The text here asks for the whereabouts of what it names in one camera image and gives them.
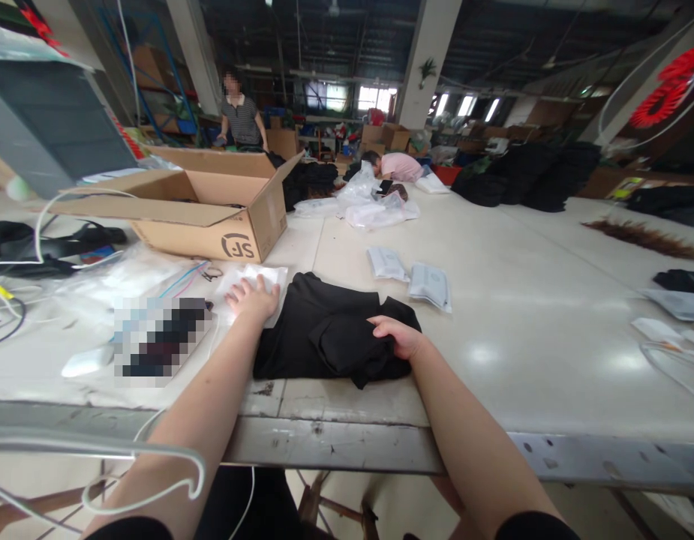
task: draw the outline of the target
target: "folded black garment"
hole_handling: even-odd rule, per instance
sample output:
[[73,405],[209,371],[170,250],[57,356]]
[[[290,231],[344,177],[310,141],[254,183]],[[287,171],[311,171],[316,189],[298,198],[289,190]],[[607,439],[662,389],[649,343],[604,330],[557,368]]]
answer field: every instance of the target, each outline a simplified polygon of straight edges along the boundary
[[652,277],[652,281],[667,290],[694,293],[694,272],[692,271],[668,270]]
[[254,378],[334,379],[351,377],[358,388],[370,381],[411,372],[396,358],[391,338],[375,338],[369,317],[386,315],[421,331],[414,310],[375,292],[357,292],[297,274],[287,288],[274,328],[262,332]]

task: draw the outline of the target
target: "woman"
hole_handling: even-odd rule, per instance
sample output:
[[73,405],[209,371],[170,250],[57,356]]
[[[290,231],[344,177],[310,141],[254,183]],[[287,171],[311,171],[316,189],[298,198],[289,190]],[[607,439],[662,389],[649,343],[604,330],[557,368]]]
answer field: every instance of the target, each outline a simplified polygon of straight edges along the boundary
[[[219,467],[251,376],[262,327],[279,304],[279,286],[267,292],[264,279],[258,276],[256,289],[242,280],[232,295],[227,296],[236,314],[232,328],[149,437],[150,443],[185,446],[204,457],[206,480],[201,495],[190,501],[186,490],[179,488],[137,510],[97,516],[83,538],[228,539],[235,531],[237,539],[302,537],[282,470],[257,468],[252,484],[248,467]],[[395,354],[411,363],[449,474],[434,483],[461,516],[452,538],[578,540],[512,440],[429,339],[385,316],[370,322],[374,336],[393,336]],[[190,461],[142,454],[104,506],[144,500],[179,480],[194,478],[195,473]],[[248,505],[252,485],[254,497]]]
[[265,152],[269,152],[262,117],[254,100],[242,93],[242,85],[234,67],[228,67],[224,72],[224,88],[227,95],[221,104],[221,133],[218,138],[226,141],[227,131],[231,128],[238,149],[261,146]]

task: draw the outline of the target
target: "pillar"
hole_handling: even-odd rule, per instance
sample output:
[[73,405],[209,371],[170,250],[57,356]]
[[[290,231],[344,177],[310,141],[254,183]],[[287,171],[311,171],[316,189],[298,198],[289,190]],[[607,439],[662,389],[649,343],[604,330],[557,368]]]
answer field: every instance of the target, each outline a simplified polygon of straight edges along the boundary
[[601,115],[597,114],[584,129],[579,140],[603,146],[617,136],[641,102],[661,84],[661,81],[657,79],[659,72],[680,54],[694,47],[694,23],[686,31],[681,31],[692,20],[694,20],[694,1],[685,3],[659,35],[655,44],[644,54],[645,59],[651,54],[653,56],[644,65],[638,67],[636,72],[629,75],[629,79],[626,79],[619,92],[608,103],[608,107],[603,111],[601,133],[599,132]]
[[167,0],[167,6],[202,110],[209,115],[219,116],[223,99],[221,75],[199,1]]
[[[424,128],[460,6],[461,0],[422,0],[396,110],[397,122],[407,129]],[[437,64],[437,76],[427,77],[420,88],[419,66],[430,58]]]

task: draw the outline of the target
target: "floor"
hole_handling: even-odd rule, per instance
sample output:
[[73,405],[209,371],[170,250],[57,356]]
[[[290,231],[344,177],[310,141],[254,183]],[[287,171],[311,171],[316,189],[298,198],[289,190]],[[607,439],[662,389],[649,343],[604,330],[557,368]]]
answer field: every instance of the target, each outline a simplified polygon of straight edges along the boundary
[[[128,461],[106,460],[108,473],[122,474]],[[38,497],[71,488],[79,488],[100,474],[101,462],[91,458],[31,454],[0,454],[0,488],[19,497]],[[302,471],[311,483],[315,471]],[[287,471],[287,481],[297,503],[303,484],[295,470]],[[642,540],[632,521],[614,497],[606,490],[590,487],[545,485],[554,503],[583,539]],[[352,509],[359,509],[362,498],[372,504],[378,516],[377,529],[382,539],[401,540],[405,533],[419,538],[447,539],[457,524],[457,516],[441,499],[428,478],[408,475],[380,475],[359,472],[332,472],[325,480],[322,495]],[[688,536],[672,519],[641,493],[628,494],[632,504],[649,523],[659,539],[688,540]],[[361,527],[340,517],[327,508],[322,509],[334,537],[339,540],[361,539]],[[91,516],[78,506],[50,514],[52,518],[79,530],[86,527]],[[326,530],[319,519],[318,525]],[[73,540],[76,535],[63,529],[53,529],[34,518],[6,527],[0,540]]]

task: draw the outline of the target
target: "clear plastic bag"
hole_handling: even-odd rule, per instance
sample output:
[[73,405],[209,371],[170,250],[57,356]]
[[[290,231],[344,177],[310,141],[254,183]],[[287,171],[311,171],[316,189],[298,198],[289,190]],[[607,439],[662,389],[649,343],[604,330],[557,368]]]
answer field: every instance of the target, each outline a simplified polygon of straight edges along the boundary
[[390,227],[419,216],[419,207],[416,202],[412,200],[404,202],[397,192],[382,197],[378,201],[350,206],[344,213],[349,225],[367,230]]
[[350,206],[364,205],[375,201],[375,194],[379,191],[379,180],[374,177],[374,168],[368,161],[362,162],[362,168],[352,176],[345,187],[339,190],[337,202],[341,209]]
[[328,218],[339,212],[339,203],[335,197],[327,199],[309,199],[294,205],[295,218]]

